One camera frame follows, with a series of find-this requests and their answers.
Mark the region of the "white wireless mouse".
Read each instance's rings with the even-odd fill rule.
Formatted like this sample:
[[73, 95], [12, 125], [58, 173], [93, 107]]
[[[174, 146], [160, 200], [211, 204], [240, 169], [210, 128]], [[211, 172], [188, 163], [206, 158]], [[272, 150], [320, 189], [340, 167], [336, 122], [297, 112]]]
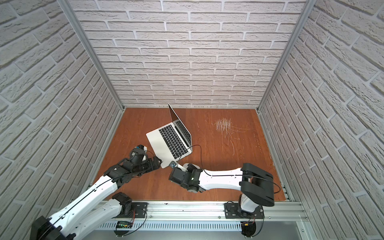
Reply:
[[196, 166], [194, 164], [191, 164], [191, 163], [185, 163], [183, 165], [183, 167], [188, 171], [188, 172], [192, 172], [194, 169], [196, 169]]

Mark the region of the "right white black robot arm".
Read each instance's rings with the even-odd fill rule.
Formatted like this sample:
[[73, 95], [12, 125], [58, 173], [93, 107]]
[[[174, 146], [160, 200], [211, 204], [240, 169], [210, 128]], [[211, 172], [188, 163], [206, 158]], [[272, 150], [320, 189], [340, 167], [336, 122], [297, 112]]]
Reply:
[[171, 162], [169, 180], [192, 193], [212, 189], [240, 191], [237, 214], [241, 218], [254, 215], [262, 207], [275, 205], [274, 177], [249, 163], [230, 171], [207, 171], [194, 164], [181, 166]]

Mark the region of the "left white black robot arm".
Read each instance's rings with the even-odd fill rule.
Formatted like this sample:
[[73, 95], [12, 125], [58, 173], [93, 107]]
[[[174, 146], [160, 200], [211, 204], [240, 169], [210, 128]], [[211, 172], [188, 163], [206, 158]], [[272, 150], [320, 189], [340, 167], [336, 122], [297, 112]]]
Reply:
[[88, 190], [49, 218], [36, 219], [31, 240], [81, 240], [102, 223], [117, 217], [136, 216], [132, 199], [116, 191], [133, 178], [160, 168], [162, 160], [149, 157], [147, 148], [133, 148], [128, 158], [108, 168]]

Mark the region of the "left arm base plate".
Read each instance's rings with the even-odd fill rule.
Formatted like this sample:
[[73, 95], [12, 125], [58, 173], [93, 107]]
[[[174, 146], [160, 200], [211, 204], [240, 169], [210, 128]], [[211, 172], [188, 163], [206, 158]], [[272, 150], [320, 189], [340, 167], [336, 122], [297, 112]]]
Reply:
[[133, 202], [127, 203], [122, 206], [120, 214], [117, 218], [139, 218], [144, 219], [146, 217], [148, 203], [146, 202]]

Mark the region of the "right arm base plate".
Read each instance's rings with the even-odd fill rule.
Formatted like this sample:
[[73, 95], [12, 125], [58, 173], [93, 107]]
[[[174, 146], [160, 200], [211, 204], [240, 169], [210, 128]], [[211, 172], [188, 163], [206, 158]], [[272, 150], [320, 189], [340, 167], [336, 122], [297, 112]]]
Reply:
[[224, 203], [225, 218], [226, 219], [250, 219], [250, 220], [261, 220], [265, 217], [264, 209], [262, 206], [257, 206], [255, 210], [251, 212], [246, 212], [242, 210], [239, 203], [234, 203], [232, 201]]

